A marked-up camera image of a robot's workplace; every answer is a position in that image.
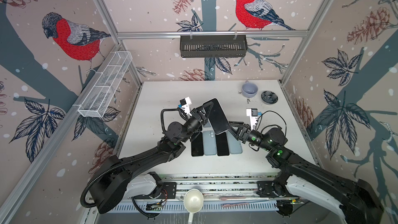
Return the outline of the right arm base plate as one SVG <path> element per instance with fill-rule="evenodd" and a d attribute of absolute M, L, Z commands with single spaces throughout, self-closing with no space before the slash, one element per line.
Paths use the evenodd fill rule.
<path fill-rule="evenodd" d="M 288 192 L 285 185 L 276 181 L 257 181 L 257 187 L 256 194 L 260 198 L 297 198 Z"/>

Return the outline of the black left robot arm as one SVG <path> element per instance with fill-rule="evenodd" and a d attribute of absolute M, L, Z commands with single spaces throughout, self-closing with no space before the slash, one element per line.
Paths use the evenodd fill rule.
<path fill-rule="evenodd" d="M 214 103 L 209 101 L 188 114 L 181 108 L 161 110 L 160 120 L 164 136 L 157 142 L 156 147 L 130 157 L 120 159 L 112 155 L 107 158 L 84 188 L 80 197 L 81 206 L 96 207 L 101 214 L 112 210 L 123 199 L 131 180 L 182 154 L 186 148 L 184 142 L 196 137 L 201 126 L 207 124 L 213 107 Z M 186 122 L 181 124 L 174 121 L 165 128 L 165 112 L 179 112 Z"/>

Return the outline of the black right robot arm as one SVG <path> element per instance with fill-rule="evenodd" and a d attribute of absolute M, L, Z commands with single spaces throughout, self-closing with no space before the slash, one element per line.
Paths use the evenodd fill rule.
<path fill-rule="evenodd" d="M 278 196 L 291 194 L 307 199 L 337 214 L 347 224 L 381 222 L 384 207 L 366 181 L 343 178 L 306 161 L 285 147 L 287 138 L 280 127 L 261 133 L 243 122 L 230 124 L 236 139 L 268 152 L 267 161 L 279 169 L 273 181 Z"/>

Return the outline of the black phone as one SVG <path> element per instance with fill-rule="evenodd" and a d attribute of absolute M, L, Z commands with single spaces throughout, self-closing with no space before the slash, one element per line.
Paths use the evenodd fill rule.
<path fill-rule="evenodd" d="M 216 148 L 217 148 L 217 155 L 218 156 L 229 156 L 229 146 L 228 146 L 228 138 L 227 134 L 221 133 L 216 135 Z"/>
<path fill-rule="evenodd" d="M 191 141 L 191 155 L 201 157 L 204 155 L 203 133 L 200 132 L 196 138 Z"/>
<path fill-rule="evenodd" d="M 217 99 L 209 100 L 214 103 L 212 114 L 210 118 L 210 124 L 214 130 L 216 135 L 224 133 L 228 131 L 231 127 L 229 121 L 226 118 L 226 115 Z"/>

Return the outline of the light blue phone case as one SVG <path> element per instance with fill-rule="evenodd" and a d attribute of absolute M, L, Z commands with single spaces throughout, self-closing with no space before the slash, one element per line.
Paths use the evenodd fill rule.
<path fill-rule="evenodd" d="M 203 131 L 203 148 L 205 156 L 217 154 L 216 137 L 213 131 Z"/>

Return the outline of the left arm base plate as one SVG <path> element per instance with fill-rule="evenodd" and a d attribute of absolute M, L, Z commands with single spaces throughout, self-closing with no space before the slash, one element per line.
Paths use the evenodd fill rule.
<path fill-rule="evenodd" d="M 135 196 L 135 200 L 149 200 L 149 199 L 175 199 L 177 190 L 176 182 L 165 182 L 157 185 L 149 195 Z"/>

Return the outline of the white phone case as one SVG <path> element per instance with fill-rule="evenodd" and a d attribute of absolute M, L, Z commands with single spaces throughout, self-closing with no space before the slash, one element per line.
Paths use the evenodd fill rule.
<path fill-rule="evenodd" d="M 229 131 L 227 132 L 227 142 L 230 154 L 236 155 L 243 152 L 240 141 L 238 141 Z"/>

